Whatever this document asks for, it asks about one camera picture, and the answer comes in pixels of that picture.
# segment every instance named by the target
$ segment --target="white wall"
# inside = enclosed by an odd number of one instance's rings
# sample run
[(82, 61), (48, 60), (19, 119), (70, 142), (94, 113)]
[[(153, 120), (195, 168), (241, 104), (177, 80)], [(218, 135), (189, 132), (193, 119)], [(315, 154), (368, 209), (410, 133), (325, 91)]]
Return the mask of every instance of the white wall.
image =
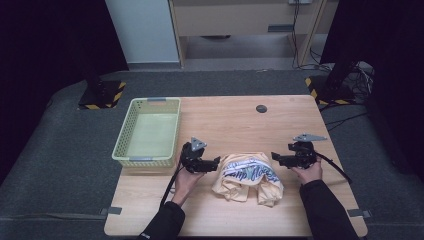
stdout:
[(127, 63), (179, 62), (168, 0), (106, 0)]

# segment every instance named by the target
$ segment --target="gray carpet floor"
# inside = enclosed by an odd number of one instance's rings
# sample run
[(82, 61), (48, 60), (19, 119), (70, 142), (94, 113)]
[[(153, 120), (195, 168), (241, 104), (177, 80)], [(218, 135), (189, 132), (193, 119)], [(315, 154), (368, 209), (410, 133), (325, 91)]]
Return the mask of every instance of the gray carpet floor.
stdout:
[[(52, 96), (0, 188), (0, 239), (113, 239), (103, 231), (104, 220), (42, 214), (98, 215), (110, 206), (121, 169), (111, 154), (133, 98), (309, 94), (304, 79), (316, 74), (321, 72), (118, 72), (103, 78), (126, 82), (122, 98), (116, 108), (101, 110), (77, 109), (85, 82), (64, 88)], [(364, 106), (343, 106), (322, 115), (330, 123), (364, 112)], [(367, 239), (424, 239), (424, 185), (391, 164), (369, 118), (351, 119), (329, 133), (359, 207), (373, 214), (365, 219)]]

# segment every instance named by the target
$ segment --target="crumpled cloth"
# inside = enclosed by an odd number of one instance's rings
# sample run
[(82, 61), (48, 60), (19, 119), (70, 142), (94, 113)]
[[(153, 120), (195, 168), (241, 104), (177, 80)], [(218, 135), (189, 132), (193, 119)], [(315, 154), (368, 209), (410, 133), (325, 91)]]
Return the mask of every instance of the crumpled cloth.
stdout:
[(284, 186), (262, 152), (229, 154), (221, 159), (215, 193), (227, 200), (246, 202), (249, 187), (258, 193), (258, 204), (273, 207), (283, 197)]

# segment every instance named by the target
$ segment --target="black stand base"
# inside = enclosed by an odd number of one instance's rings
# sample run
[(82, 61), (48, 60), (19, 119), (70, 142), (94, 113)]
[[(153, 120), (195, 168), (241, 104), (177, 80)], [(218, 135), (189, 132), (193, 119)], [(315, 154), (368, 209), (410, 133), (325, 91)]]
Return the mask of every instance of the black stand base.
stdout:
[(102, 98), (99, 98), (87, 87), (78, 103), (79, 109), (114, 108), (118, 104), (125, 83), (121, 81), (104, 81), (103, 84), (106, 94)]
[(310, 76), (305, 80), (311, 95), (317, 104), (351, 104), (355, 103), (355, 94), (346, 85), (336, 91), (326, 88), (327, 76)]

